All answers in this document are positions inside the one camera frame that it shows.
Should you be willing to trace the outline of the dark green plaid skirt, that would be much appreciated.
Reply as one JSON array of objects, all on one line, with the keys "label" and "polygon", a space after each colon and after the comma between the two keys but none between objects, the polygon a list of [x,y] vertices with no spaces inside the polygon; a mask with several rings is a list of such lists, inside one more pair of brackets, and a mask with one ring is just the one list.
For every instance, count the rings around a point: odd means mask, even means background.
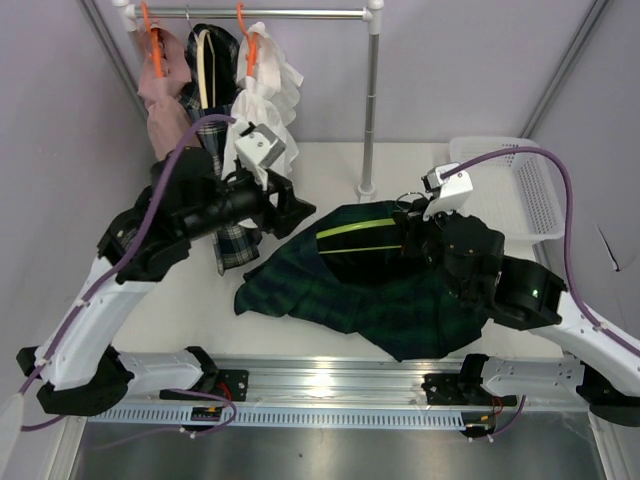
[{"label": "dark green plaid skirt", "polygon": [[390,225],[318,239],[361,222],[390,222],[390,200],[342,205],[249,271],[234,311],[289,316],[358,333],[397,361],[437,359],[478,340],[488,317],[464,306],[421,258],[401,252]]}]

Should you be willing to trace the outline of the green plastic hanger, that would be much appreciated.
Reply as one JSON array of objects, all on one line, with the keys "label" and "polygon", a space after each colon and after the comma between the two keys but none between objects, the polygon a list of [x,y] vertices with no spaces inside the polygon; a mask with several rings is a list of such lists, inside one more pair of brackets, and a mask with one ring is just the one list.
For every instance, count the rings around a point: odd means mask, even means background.
[{"label": "green plastic hanger", "polygon": [[425,194],[407,192],[395,199],[343,205],[325,216],[315,234],[320,255],[401,251],[406,244],[402,221],[421,212],[429,202]]}]

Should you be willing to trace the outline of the white pleated skirt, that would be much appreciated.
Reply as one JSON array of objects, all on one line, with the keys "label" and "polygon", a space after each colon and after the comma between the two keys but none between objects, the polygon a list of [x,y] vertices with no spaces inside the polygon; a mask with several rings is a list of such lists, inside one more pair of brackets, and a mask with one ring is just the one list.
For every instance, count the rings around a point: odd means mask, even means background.
[{"label": "white pleated skirt", "polygon": [[243,40],[239,48],[236,72],[236,84],[240,92],[230,113],[236,122],[227,130],[222,174],[226,176],[235,170],[234,160],[237,155],[234,141],[239,137],[240,128],[252,122],[268,126],[286,144],[284,154],[275,161],[271,169],[287,177],[299,154],[288,126],[296,118],[295,107],[300,101],[299,89],[304,77],[287,62],[283,50],[268,33],[264,23],[256,22],[248,31],[257,35],[257,62],[254,76],[249,77],[245,59],[248,47],[246,40]]}]

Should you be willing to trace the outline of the orange plastic hanger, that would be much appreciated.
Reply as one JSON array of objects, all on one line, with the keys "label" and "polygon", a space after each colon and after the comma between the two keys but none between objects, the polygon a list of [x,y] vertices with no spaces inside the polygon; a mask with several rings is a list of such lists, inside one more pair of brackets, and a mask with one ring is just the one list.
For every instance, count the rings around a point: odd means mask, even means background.
[{"label": "orange plastic hanger", "polygon": [[238,2],[236,5],[237,22],[240,27],[241,33],[243,34],[244,39],[247,42],[247,47],[248,47],[248,52],[245,56],[245,59],[247,62],[246,70],[247,70],[247,75],[249,77],[253,77],[255,73],[255,66],[256,66],[257,54],[258,54],[257,35],[255,33],[251,34],[245,27],[243,9],[244,9],[244,4],[242,2]]}]

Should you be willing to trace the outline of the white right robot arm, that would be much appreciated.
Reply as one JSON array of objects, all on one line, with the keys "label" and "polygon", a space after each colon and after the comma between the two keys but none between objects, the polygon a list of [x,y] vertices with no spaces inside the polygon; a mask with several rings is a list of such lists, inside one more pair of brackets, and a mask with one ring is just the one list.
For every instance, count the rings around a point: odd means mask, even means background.
[{"label": "white right robot arm", "polygon": [[554,361],[469,354],[457,375],[458,395],[472,404],[489,395],[580,398],[602,420],[638,426],[638,340],[579,305],[565,280],[543,265],[506,255],[501,232],[457,212],[429,216],[427,205],[416,200],[392,215],[403,254],[423,259],[462,305],[551,341],[566,354]]}]

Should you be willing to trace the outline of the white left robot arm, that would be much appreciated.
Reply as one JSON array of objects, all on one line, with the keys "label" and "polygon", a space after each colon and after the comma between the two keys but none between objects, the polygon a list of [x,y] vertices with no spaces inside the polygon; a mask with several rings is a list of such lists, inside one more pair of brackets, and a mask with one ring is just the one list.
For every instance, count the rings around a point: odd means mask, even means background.
[{"label": "white left robot arm", "polygon": [[238,165],[216,178],[202,148],[175,150],[151,168],[151,183],[117,215],[98,243],[87,284],[50,339],[21,349],[16,360],[47,414],[91,417],[124,398],[204,400],[220,391],[219,369],[199,346],[175,353],[125,353],[112,342],[141,300],[193,241],[251,219],[278,239],[316,211],[296,197],[287,178],[269,171],[267,185]]}]

